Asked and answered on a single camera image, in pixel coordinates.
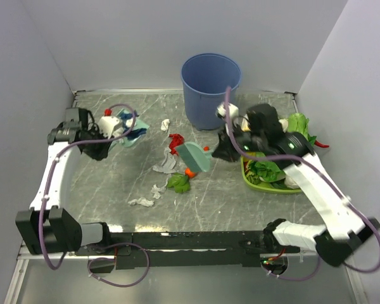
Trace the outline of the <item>teal dustpan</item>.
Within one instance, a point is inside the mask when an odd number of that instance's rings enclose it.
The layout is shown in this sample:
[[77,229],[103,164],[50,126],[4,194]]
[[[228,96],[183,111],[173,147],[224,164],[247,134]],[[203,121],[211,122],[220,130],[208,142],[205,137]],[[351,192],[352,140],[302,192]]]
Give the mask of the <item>teal dustpan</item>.
[[[109,150],[111,151],[115,146],[117,145],[120,145],[122,147],[125,147],[125,148],[129,148],[133,145],[135,145],[135,143],[142,137],[144,136],[148,129],[149,129],[149,125],[146,124],[145,122],[143,122],[140,118],[139,118],[139,114],[137,113],[137,111],[134,111],[134,114],[136,116],[136,121],[135,121],[135,125],[133,126],[132,130],[130,131],[129,134],[127,134],[125,137],[119,139],[119,140],[116,140],[116,141],[113,141],[111,144],[110,144],[110,148]],[[115,135],[115,137],[119,136],[120,134],[126,132],[130,125],[132,124],[132,113],[129,112],[127,109],[123,108],[122,110],[120,110],[118,112],[118,115],[117,117],[119,119],[121,119],[122,121],[122,128],[123,130],[120,132],[118,131]]]

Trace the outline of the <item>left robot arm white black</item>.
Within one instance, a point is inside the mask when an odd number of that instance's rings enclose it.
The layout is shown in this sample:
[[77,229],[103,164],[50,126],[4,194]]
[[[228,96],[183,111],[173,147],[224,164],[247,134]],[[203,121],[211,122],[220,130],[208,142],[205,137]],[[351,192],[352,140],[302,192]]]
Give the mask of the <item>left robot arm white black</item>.
[[15,223],[30,254],[77,251],[90,245],[99,255],[111,250],[112,238],[106,224],[80,224],[66,210],[72,177],[82,155],[101,161],[110,144],[94,121],[91,111],[68,108],[65,121],[47,136],[47,164],[39,190],[27,211],[16,215]]

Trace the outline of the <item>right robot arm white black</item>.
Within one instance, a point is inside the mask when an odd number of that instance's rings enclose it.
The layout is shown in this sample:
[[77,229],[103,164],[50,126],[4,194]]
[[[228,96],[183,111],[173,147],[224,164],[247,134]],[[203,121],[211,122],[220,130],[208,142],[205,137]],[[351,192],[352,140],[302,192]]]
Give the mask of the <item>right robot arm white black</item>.
[[[303,225],[277,219],[269,223],[263,238],[269,251],[295,246],[316,251],[328,265],[339,267],[371,237],[377,239],[380,247],[379,222],[354,208],[327,174],[308,139],[300,132],[286,130],[273,106],[258,104],[242,116],[237,106],[222,103],[216,115],[225,126],[213,157],[235,161],[247,156],[256,160],[257,154],[263,153],[296,182],[324,222]],[[379,268],[380,258],[369,272]]]

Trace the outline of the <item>teal hand brush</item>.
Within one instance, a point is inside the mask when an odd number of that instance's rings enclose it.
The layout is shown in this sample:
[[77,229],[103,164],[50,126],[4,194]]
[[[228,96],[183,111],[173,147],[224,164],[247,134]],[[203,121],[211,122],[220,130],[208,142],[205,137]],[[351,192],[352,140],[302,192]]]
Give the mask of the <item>teal hand brush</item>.
[[200,173],[210,170],[212,150],[205,151],[195,142],[185,142],[175,150],[190,171]]

